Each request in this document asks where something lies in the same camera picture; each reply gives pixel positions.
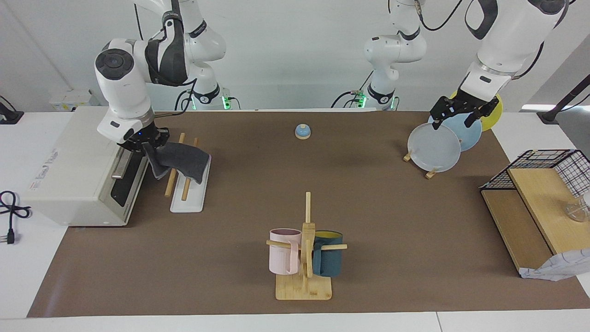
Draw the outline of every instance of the brown desk mat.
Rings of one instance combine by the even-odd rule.
[[[70,228],[29,317],[590,308],[576,278],[521,279],[478,186],[508,160],[491,131],[457,166],[404,163],[427,113],[188,113],[158,121],[212,154],[200,214],[147,173],[129,225]],[[312,136],[294,136],[299,123]],[[344,233],[330,301],[277,301],[268,231]]]

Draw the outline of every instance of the blue mug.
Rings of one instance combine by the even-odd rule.
[[[335,277],[342,269],[342,250],[322,250],[322,246],[341,245],[342,233],[318,230],[313,242],[313,274]]]

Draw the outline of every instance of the wire basket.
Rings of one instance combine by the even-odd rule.
[[[515,190],[513,168],[554,168],[574,197],[590,190],[590,161],[580,150],[528,150],[486,183],[481,190]]]

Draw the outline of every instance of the gray towel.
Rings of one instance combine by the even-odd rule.
[[[211,157],[207,152],[180,143],[166,143],[154,149],[148,142],[144,142],[142,147],[156,179],[160,180],[175,168],[198,184],[203,182],[203,173]]]

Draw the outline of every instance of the white table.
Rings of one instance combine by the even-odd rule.
[[[0,145],[0,190],[18,192],[27,188],[70,117],[70,113],[27,113],[18,125],[0,127],[0,141],[10,142]],[[542,125],[532,113],[506,113],[493,130],[511,161],[527,149],[574,148],[558,126]],[[0,217],[0,233],[4,234],[6,226],[3,225],[7,223],[6,216]],[[356,332],[366,328],[371,331],[416,332],[590,331],[590,310],[23,319],[66,228],[39,213],[27,220],[17,220],[15,224],[22,235],[18,244],[0,244],[0,332],[301,332],[305,328],[339,332]],[[590,295],[590,274],[578,278]]]

